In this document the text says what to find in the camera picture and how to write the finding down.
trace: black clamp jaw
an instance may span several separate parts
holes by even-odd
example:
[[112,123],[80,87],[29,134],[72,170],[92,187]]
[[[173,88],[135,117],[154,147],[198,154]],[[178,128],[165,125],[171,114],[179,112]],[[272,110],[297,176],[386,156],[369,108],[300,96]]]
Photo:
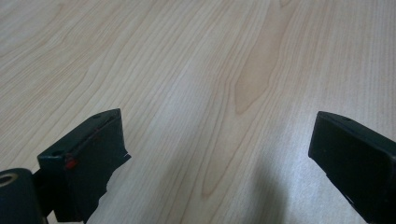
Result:
[[368,223],[396,223],[396,143],[358,122],[318,112],[309,157]]
[[121,113],[90,117],[38,155],[40,169],[0,172],[0,223],[84,221],[106,193],[112,173],[131,156],[125,150]]

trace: wooden table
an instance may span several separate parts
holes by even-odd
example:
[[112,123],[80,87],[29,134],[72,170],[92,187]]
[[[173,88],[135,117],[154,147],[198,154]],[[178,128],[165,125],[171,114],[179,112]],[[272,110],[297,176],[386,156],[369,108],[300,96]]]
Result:
[[1,1],[0,169],[119,107],[132,159],[89,223],[364,223],[307,150],[319,110],[396,139],[395,22],[393,0]]

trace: black object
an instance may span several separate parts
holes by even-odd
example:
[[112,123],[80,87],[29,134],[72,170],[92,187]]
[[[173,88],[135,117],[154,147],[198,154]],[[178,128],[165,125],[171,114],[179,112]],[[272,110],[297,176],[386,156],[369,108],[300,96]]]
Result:
[[0,173],[0,223],[84,221],[106,193],[112,173],[131,156],[124,147],[119,109],[90,117],[38,155],[40,170]]
[[358,122],[318,112],[309,157],[369,223],[396,223],[396,143]]

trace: red mark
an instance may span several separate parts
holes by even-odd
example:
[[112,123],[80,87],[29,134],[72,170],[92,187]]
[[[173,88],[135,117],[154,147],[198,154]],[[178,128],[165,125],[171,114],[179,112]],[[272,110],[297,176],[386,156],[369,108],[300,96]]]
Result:
[[68,160],[68,162],[66,163],[66,169],[67,170],[71,170],[73,169],[76,165],[78,164],[78,161],[71,158],[70,160]]

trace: light wood surface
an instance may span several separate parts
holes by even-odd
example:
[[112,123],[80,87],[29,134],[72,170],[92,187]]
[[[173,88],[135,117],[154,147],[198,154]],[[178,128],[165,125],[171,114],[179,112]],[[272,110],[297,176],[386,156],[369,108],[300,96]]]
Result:
[[393,0],[1,1],[0,169],[119,107],[132,159],[89,223],[364,223],[307,150],[319,110],[396,139],[395,22]]

